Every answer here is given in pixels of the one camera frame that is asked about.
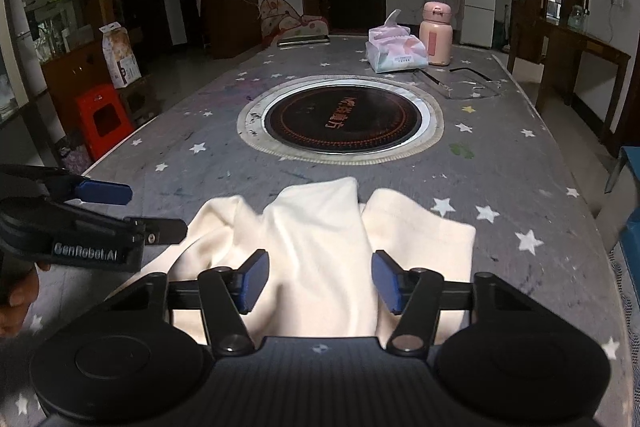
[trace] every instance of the human hand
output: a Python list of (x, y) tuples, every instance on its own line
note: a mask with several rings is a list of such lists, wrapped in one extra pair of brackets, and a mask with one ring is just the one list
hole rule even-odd
[[(48, 271), (48, 264), (38, 263), (41, 270)], [(9, 293), (9, 304), (0, 306), (0, 337), (14, 337), (22, 328), (29, 306), (38, 298), (40, 280), (35, 268), (27, 276), (15, 283)]]

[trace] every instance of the table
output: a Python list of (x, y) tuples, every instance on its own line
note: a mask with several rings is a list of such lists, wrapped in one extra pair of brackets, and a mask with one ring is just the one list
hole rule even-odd
[[(329, 44), (260, 52), (140, 128), (94, 166), (92, 178), (131, 185), (129, 205), (85, 207), (112, 216), (189, 222), (210, 198), (242, 194), (260, 212), (289, 185), (344, 176), (357, 178), (361, 201), (380, 187), (402, 192), (425, 208), (434, 206), (434, 198), (449, 198), (455, 212), (446, 217), (472, 223), (477, 230), (473, 272), (495, 273), (599, 343), (620, 343), (598, 418), (606, 427), (630, 425), (631, 361), (609, 259), (585, 202), (569, 190), (576, 187), (556, 142), (490, 52), (454, 47), (449, 67), (429, 68), (444, 82), (453, 75), (450, 68), (474, 68), (499, 93), (490, 98), (454, 100), (421, 73), (393, 74), (394, 82), (432, 94), (444, 115), (442, 138), (417, 155), (377, 165), (316, 164), (281, 160), (238, 136), (236, 121), (248, 100), (291, 77), (357, 74), (384, 79), (363, 60), (364, 49), (362, 38), (332, 36)], [(204, 144), (206, 150), (194, 154), (194, 144)], [(478, 207), (487, 206), (499, 213), (493, 223), (478, 219)], [(516, 234), (529, 231), (542, 244), (533, 251), (520, 250), (526, 245)], [(148, 247), (145, 263), (161, 251)], [(41, 296), (24, 333), (0, 344), (0, 389), (7, 390), (0, 413), (9, 427), (36, 425), (43, 418), (28, 384), (29, 352), (44, 335), (94, 306), (126, 278), (65, 267), (42, 274)]]
[(515, 22), (511, 35), (511, 50), (509, 54), (508, 70), (513, 73), (515, 59), (518, 55), (520, 35), (523, 31), (542, 33), (548, 37), (545, 70), (542, 74), (542, 82), (536, 100), (536, 109), (542, 113), (543, 107), (549, 96), (556, 90), (566, 105), (572, 103), (575, 83), (580, 68), (582, 52), (587, 52), (603, 60), (612, 62), (617, 66), (616, 80), (611, 93), (607, 114), (598, 134), (600, 142), (604, 142), (611, 134), (611, 122), (618, 107), (620, 92), (625, 80), (626, 67), (630, 56), (611, 46), (608, 42), (564, 24), (546, 18), (537, 18), (531, 23)]

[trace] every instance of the white ring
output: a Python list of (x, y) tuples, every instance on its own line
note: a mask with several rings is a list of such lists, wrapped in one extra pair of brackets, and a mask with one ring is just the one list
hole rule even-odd
[[(274, 104), (304, 90), (324, 86), (362, 86), (388, 90), (411, 102), (422, 116), (417, 132), (402, 143), (374, 152), (340, 153), (298, 149), (277, 140), (268, 133), (264, 119)], [(248, 103), (238, 117), (238, 134), (251, 147), (262, 152), (316, 163), (339, 165), (372, 165), (422, 152), (434, 145), (444, 131), (444, 118), (438, 102), (425, 91), (400, 82), (357, 75), (321, 75), (299, 78), (280, 84)]]

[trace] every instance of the pink thermos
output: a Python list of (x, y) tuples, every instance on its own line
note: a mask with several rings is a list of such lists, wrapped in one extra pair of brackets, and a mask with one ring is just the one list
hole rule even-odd
[(449, 66), (453, 28), (451, 6), (443, 2), (428, 2), (422, 9), (424, 21), (420, 24), (420, 40), (427, 48), (429, 63), (434, 66)]

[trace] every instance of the cream fabric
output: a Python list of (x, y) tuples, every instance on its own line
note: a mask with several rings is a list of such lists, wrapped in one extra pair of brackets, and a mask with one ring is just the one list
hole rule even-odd
[[(371, 280), (371, 255), (385, 250), (404, 269), (416, 266), (468, 282), (476, 230), (442, 219), (409, 198), (380, 188), (358, 204), (354, 178), (285, 188), (263, 213), (241, 196), (207, 201), (180, 245), (142, 272), (196, 279), (214, 266), (238, 268), (255, 250), (269, 252), (271, 272), (244, 322), (255, 342), (265, 335), (368, 337), (386, 344), (398, 318)], [(463, 312), (443, 312), (436, 343), (460, 328)], [(178, 311), (174, 325), (206, 343), (200, 313)]]

